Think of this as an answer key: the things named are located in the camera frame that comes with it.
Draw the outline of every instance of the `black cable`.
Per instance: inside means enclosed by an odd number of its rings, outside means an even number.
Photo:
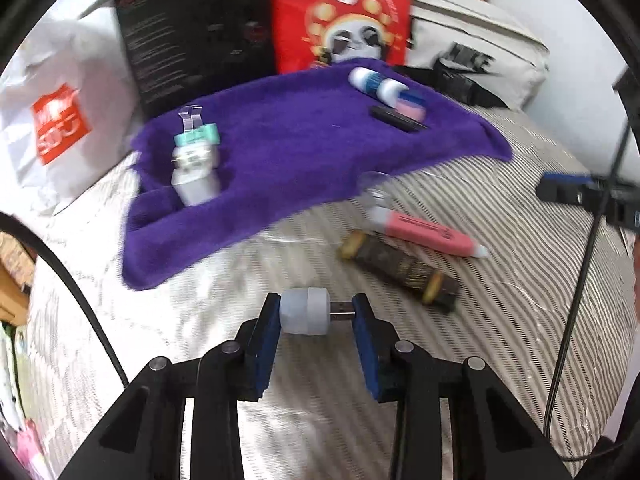
[[[596,453],[591,453],[591,454],[588,454],[588,455],[582,455],[582,456],[562,456],[562,455],[558,455],[558,456],[560,457],[560,460],[562,460],[563,462],[581,462],[582,460],[590,460],[591,458],[600,458],[600,457],[603,457],[605,455],[608,455],[609,453],[611,453],[613,451],[619,450],[625,444],[626,444],[626,441],[625,442],[620,442],[620,444],[616,444],[615,446],[609,447],[609,449],[605,449],[604,451],[598,451]]]
[[[589,272],[589,266],[591,263],[591,256],[596,243],[596,237],[598,235],[598,229],[600,227],[600,220],[604,216],[607,208],[607,202],[611,195],[611,189],[618,177],[618,170],[622,164],[622,158],[625,154],[626,145],[628,144],[628,138],[631,133],[631,123],[627,121],[624,133],[618,144],[618,150],[616,157],[611,165],[609,176],[604,183],[604,190],[602,192],[602,198],[598,204],[596,215],[593,217],[591,223],[591,231],[589,232],[589,238],[587,245],[584,249],[584,256],[582,258],[582,265],[580,266],[580,274],[578,275],[578,282],[575,285],[574,298],[571,301],[571,308],[567,316],[566,324],[564,326],[564,333],[562,334],[562,341],[560,342],[560,349],[558,351],[558,358],[556,359],[556,368],[554,369],[554,375],[551,379],[551,387],[549,388],[549,396],[546,399],[545,408],[545,421],[544,421],[544,433],[546,438],[550,440],[551,437],[551,420],[554,411],[554,404],[556,402],[556,395],[558,394],[558,388],[560,386],[560,379],[562,377],[562,369],[564,368],[564,361],[569,351],[571,344],[571,335],[574,331],[575,321],[580,309],[580,301],[582,300],[582,293],[584,291],[584,285],[587,280],[587,273]]]
[[[127,375],[124,373],[124,369],[118,361],[118,357],[116,353],[113,351],[113,347],[111,343],[107,339],[107,335],[102,330],[102,326],[98,321],[98,318],[95,315],[95,312],[89,305],[89,302],[86,300],[82,290],[73,279],[71,274],[66,267],[62,264],[62,262],[58,259],[58,257],[53,253],[51,249],[44,243],[40,237],[31,231],[27,226],[18,222],[15,218],[0,212],[0,231],[4,231],[5,233],[11,235],[16,238],[20,243],[32,248],[38,253],[38,256],[41,257],[48,265],[53,269],[53,271],[57,274],[57,276],[62,280],[62,283],[65,284],[66,288],[68,288],[71,295],[80,305],[82,312],[87,318],[87,321],[91,325],[91,328],[94,329],[95,335],[98,336],[98,340],[102,344],[104,351],[107,352],[111,364],[116,370],[116,373],[120,377],[120,381],[122,382],[122,386],[125,388],[129,386],[129,380],[127,379]]]

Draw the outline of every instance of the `screw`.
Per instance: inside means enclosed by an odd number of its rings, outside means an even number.
[[[235,354],[240,349],[240,343],[234,339],[222,343],[222,352],[225,354]]]
[[[162,370],[168,362],[169,359],[167,359],[166,357],[154,357],[153,359],[151,359],[151,361],[149,361],[149,368],[157,372],[158,370]]]
[[[466,361],[466,365],[472,370],[484,370],[486,363],[484,362],[484,359],[473,356]]]
[[[414,344],[411,341],[407,341],[405,339],[396,341],[396,344],[394,346],[396,347],[396,350],[398,350],[401,354],[410,354],[414,351]]]

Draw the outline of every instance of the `cartoon character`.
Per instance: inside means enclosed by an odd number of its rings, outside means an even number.
[[[355,57],[384,60],[402,39],[391,0],[320,0],[307,9],[305,25],[311,51],[325,64]]]

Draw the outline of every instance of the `green object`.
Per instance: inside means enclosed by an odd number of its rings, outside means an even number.
[[[206,140],[209,144],[217,146],[220,144],[220,135],[218,134],[218,127],[216,123],[203,124],[201,127],[195,130],[190,130],[174,136],[176,146],[185,146],[198,140]]]

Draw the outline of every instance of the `purple cloth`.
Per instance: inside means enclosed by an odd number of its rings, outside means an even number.
[[[419,92],[429,129],[406,134],[370,117],[377,101],[350,86],[354,66]],[[218,125],[222,193],[184,207],[171,187],[173,137],[182,120],[176,110],[145,125],[133,142],[141,185],[122,255],[122,277],[135,290],[297,211],[353,197],[365,171],[401,174],[469,155],[511,158],[509,143],[488,121],[378,60],[260,79],[196,102],[204,122]]]

